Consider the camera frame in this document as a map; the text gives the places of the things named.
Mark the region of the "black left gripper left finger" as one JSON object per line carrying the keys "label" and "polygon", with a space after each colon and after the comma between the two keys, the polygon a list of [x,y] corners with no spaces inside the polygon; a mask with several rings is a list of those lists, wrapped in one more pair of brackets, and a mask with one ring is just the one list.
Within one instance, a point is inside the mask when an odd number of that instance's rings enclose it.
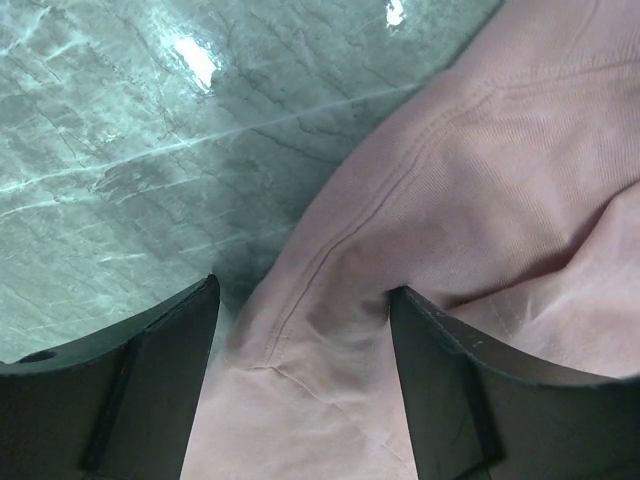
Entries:
{"label": "black left gripper left finger", "polygon": [[160,304],[1,367],[5,479],[176,479],[220,303],[208,276]]}

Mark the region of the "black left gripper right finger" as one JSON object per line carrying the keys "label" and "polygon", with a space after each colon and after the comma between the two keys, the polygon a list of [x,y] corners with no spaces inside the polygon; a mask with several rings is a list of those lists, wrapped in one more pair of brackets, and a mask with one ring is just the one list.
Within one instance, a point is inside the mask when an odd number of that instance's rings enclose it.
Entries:
{"label": "black left gripper right finger", "polygon": [[635,479],[639,381],[563,367],[390,295],[390,326],[422,479]]}

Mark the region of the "pink printed t-shirt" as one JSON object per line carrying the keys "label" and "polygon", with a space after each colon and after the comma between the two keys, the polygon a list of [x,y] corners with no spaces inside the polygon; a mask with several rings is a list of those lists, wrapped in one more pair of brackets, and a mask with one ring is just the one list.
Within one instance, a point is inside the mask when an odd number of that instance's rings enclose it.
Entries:
{"label": "pink printed t-shirt", "polygon": [[407,286],[508,345],[639,370],[639,5],[508,1],[340,166],[209,368],[186,479],[413,479]]}

